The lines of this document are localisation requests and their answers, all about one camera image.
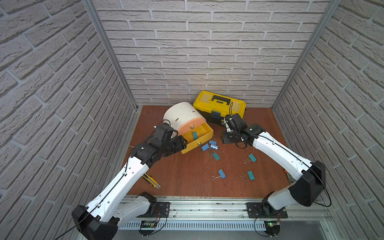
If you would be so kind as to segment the round white drawer cabinet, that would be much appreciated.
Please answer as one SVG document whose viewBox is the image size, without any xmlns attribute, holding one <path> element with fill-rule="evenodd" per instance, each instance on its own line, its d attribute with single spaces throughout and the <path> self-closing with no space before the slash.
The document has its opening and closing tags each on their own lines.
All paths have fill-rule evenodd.
<svg viewBox="0 0 384 240">
<path fill-rule="evenodd" d="M 203 117 L 190 103 L 182 102 L 170 107 L 163 116 L 163 122 L 173 129 L 178 128 L 188 120 Z"/>
</svg>

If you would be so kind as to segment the orange top drawer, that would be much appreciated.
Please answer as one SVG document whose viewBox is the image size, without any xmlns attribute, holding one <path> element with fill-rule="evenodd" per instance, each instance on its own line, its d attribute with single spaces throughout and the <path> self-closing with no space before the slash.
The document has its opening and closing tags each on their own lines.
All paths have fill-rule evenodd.
<svg viewBox="0 0 384 240">
<path fill-rule="evenodd" d="M 188 120 L 178 128 L 178 133 L 179 133 L 179 135 L 183 135 L 183 134 L 201 126 L 204 123 L 206 123 L 206 119 L 203 117 Z"/>
</svg>

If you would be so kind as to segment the yellow drawer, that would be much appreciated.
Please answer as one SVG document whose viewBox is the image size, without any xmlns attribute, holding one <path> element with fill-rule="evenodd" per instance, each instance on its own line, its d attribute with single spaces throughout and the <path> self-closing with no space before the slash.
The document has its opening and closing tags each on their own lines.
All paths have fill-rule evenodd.
<svg viewBox="0 0 384 240">
<path fill-rule="evenodd" d="M 214 130 L 208 123 L 204 123 L 190 131 L 182 134 L 184 139 L 188 142 L 187 147 L 181 151 L 186 154 L 195 148 L 201 148 L 214 136 Z"/>
</svg>

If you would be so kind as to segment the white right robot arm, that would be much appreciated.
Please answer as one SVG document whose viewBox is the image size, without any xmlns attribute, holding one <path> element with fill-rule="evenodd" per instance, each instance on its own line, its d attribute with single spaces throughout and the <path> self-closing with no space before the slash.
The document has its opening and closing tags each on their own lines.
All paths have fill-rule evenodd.
<svg viewBox="0 0 384 240">
<path fill-rule="evenodd" d="M 292 205 L 332 205 L 326 188 L 326 167 L 322 162 L 312 162 L 293 152 L 256 124 L 248 127 L 246 124 L 233 126 L 226 123 L 225 127 L 221 135 L 224 144 L 244 143 L 246 147 L 254 147 L 283 167 L 295 180 L 290 186 L 274 191 L 263 199 L 259 208 L 262 215 L 272 217 Z"/>
</svg>

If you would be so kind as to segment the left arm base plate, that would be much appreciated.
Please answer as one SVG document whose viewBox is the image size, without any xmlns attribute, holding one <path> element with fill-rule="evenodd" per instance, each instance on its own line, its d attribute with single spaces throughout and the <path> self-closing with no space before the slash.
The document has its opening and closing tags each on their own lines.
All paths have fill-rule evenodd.
<svg viewBox="0 0 384 240">
<path fill-rule="evenodd" d="M 156 206 L 153 208 L 153 212 L 150 213 L 151 218 L 156 218 L 159 214 L 162 215 L 162 218 L 168 218 L 170 213 L 170 202 L 157 202 Z"/>
</svg>

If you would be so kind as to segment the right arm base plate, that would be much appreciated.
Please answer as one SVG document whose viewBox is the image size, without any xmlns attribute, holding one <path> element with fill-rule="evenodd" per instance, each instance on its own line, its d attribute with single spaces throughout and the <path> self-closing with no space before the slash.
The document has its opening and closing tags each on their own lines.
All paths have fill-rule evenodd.
<svg viewBox="0 0 384 240">
<path fill-rule="evenodd" d="M 246 203 L 247 213 L 250 219 L 287 219 L 285 208 L 275 210 L 267 204 L 249 202 Z"/>
</svg>

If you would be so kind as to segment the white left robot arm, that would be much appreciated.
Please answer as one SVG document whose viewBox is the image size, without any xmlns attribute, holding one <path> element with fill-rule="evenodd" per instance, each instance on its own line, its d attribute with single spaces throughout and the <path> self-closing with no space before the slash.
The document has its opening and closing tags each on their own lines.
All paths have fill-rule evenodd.
<svg viewBox="0 0 384 240">
<path fill-rule="evenodd" d="M 157 125 L 144 142 L 134 147 L 126 164 L 102 192 L 86 206 L 78 205 L 73 210 L 76 229 L 88 240 L 111 240 L 130 220 L 157 214 L 157 199 L 147 192 L 128 204 L 121 201 L 157 161 L 181 152 L 187 144 L 169 120 Z"/>
</svg>

